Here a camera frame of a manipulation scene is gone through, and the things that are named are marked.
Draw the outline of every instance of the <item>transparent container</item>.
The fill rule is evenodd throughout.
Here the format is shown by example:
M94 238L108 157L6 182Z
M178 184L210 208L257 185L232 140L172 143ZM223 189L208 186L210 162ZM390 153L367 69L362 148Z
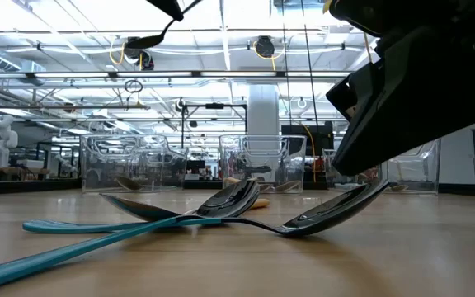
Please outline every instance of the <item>transparent container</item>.
M254 179L261 193L301 193L306 141L299 135L220 136L223 188Z
M81 135L83 192L156 192L181 188L188 151L161 135Z
M440 139L411 149L382 165L387 191L436 193L439 186Z
M382 168L380 166L370 168L355 176L341 175L332 165L335 158L336 150L323 149L323 167L326 174L327 186L329 188L337 188L342 190L350 190L366 182L381 177Z

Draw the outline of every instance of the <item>black cable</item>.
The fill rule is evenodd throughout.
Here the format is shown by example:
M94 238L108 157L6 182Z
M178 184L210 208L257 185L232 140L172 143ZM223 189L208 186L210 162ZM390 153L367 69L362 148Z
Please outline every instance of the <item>black cable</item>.
M285 5L284 1L281 1L281 16L284 18L283 20L283 32L284 32L284 52L285 52L285 77L287 78L287 97L289 98L289 132L293 133L293 116L291 114L290 109L290 87L289 87L289 63L287 62L287 40L285 36Z
M303 9L303 0L300 0L302 3L302 15L305 18L305 9ZM311 92L313 93L313 107L314 107L314 120L317 123L317 132L319 131L318 128L318 113L317 113L317 103L314 98L314 82L313 82L313 66L311 65L311 53L309 52L309 38L307 34L307 25L305 25L305 21L303 21L303 31L305 32L305 43L307 44L307 59L309 62L309 77L311 78Z

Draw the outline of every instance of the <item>black equipment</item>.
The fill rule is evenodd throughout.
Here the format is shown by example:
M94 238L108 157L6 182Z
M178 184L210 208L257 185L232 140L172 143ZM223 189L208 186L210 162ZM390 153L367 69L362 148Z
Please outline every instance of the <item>black equipment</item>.
M199 169L205 169L205 161L186 161L186 170L191 170L192 173L199 173Z
M475 0L332 0L330 11L381 38L381 59L327 94L350 122L338 172L355 175L475 123Z
M327 121L323 126L308 126L309 132L313 136L314 151L317 156L322 155L322 149L333 149L333 126L330 121ZM307 136L307 143L305 149L306 156L313 156L313 146L309 133L302 125L282 125L281 126L282 135L302 135ZM296 140L292 139L289 144L289 154L296 153L301 148L301 142L297 143Z

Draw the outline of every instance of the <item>desk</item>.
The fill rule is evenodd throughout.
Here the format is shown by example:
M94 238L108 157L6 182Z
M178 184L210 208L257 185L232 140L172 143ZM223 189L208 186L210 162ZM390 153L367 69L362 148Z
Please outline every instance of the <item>desk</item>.
M182 212L214 191L123 194ZM263 195L281 224L338 195ZM96 194L0 195L0 263L100 234L35 234L27 219L134 222ZM159 231L0 287L0 296L475 296L475 197L385 194L344 224L288 239L245 225Z
M50 170L46 168L29 168L29 170L19 168L19 167L0 167L1 174L6 175L8 177L21 175L22 176L21 179L23 181L30 179L30 178L27 178L27 175L31 174L31 172L34 173L36 176L38 176L39 174L45 175L45 174L50 173Z

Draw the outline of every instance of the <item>spoon handle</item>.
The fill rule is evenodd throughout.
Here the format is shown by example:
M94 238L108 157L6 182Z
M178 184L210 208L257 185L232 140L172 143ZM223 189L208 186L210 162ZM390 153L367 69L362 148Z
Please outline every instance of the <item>spoon handle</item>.
M68 259L131 238L141 233L147 233L154 229L177 224L182 220L190 219L188 221L190 224L219 224L221 222L220 219L198 218L198 216L184 215L170 219L163 219L156 223L141 224L138 227L106 235L101 238L90 239L82 243L71 244L66 247L56 248L48 252L42 252L34 256L24 257L0 264L0 285L42 271Z
M78 233L108 233L138 227L147 223L119 223L119 224L75 224L45 219L34 219L23 223L23 229L35 233L51 234L78 234ZM189 226L191 220L177 222L170 227Z

